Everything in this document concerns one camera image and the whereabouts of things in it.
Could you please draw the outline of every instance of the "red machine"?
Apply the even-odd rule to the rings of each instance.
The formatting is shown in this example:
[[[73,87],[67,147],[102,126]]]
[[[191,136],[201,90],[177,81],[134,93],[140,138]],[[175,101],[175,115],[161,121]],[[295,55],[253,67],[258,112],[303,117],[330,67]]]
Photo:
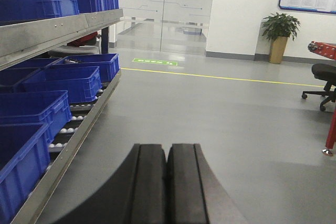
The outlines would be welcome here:
[[[308,50],[314,54],[336,60],[336,44],[312,41],[308,45]]]
[[[336,44],[312,41],[308,45],[308,50],[310,52],[313,52],[314,54],[318,54],[323,57],[336,60]],[[326,141],[326,149],[322,150],[324,155],[333,156],[333,152],[331,151],[331,149],[333,149],[335,142],[336,142],[336,109],[332,116],[332,121],[329,128],[329,134]]]

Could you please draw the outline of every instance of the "green leaves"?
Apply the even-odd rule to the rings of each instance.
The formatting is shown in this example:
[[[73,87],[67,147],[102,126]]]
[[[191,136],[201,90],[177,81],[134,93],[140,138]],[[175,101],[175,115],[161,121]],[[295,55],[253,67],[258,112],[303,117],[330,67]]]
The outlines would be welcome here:
[[[275,40],[277,37],[290,37],[293,40],[297,37],[297,31],[299,30],[300,21],[293,16],[288,14],[273,14],[271,16],[265,17],[266,21],[262,22],[263,36],[266,36],[268,40]]]

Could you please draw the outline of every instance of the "red metal leg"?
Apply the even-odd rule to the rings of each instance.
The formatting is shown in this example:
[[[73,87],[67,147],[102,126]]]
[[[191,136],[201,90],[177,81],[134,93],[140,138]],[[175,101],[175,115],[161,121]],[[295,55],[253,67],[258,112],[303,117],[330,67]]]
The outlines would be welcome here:
[[[332,115],[329,134],[326,141],[326,148],[333,149],[335,142],[336,142],[336,109],[334,111],[334,114]]]

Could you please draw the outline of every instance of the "gray epoxy floor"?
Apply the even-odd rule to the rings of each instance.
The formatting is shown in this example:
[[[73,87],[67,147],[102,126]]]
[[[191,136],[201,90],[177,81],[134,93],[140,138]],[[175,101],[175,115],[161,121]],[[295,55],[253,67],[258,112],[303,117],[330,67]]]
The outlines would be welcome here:
[[[186,34],[193,29],[169,23],[137,23],[134,27],[117,35],[118,48],[178,52],[205,55],[206,37],[201,34]]]
[[[336,223],[336,158],[321,153],[334,104],[301,99],[288,84],[135,69],[324,85],[311,65],[118,49],[122,77],[38,223],[89,197],[134,143],[200,143],[210,167],[251,224]],[[178,67],[134,63],[173,60]]]

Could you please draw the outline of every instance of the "plant pot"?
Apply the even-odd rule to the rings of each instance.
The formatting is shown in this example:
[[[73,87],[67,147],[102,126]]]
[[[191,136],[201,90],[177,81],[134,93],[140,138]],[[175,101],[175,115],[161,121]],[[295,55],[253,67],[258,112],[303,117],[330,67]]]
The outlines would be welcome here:
[[[288,37],[278,37],[272,42],[271,51],[269,54],[269,62],[280,64],[284,56]]]

